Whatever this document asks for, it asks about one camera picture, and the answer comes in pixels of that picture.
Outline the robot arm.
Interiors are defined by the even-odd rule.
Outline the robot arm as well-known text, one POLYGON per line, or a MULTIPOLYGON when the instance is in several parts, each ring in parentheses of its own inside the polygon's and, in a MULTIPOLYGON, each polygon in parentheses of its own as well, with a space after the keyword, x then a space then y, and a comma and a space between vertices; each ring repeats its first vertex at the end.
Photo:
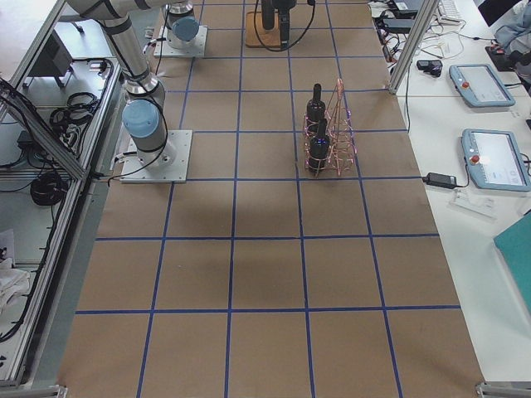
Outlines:
POLYGON ((117 57, 124 72, 124 89, 133 100, 151 100, 163 107, 163 86, 150 70, 139 40, 132 28, 129 14, 161 7, 168 30, 168 39, 191 42, 199 32, 191 1, 92 0, 67 3, 83 19, 98 22, 105 34, 111 52, 117 57))
POLYGON ((192 1, 177 1, 163 7, 164 26, 168 30, 167 42, 174 49, 192 45, 199 31, 192 1))

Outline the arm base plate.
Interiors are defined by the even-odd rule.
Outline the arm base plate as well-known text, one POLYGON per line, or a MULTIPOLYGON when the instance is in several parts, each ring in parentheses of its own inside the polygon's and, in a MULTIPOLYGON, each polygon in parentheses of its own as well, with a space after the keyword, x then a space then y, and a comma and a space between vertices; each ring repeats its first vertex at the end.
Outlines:
POLYGON ((129 139, 128 151, 134 152, 123 163, 119 180, 124 183, 186 182, 192 147, 192 130, 169 130, 161 154, 138 151, 129 139))
POLYGON ((161 27, 158 41, 154 50, 155 56, 162 58, 203 58, 207 44, 207 26, 200 26, 197 35, 191 41, 182 41, 173 36, 171 31, 161 27))

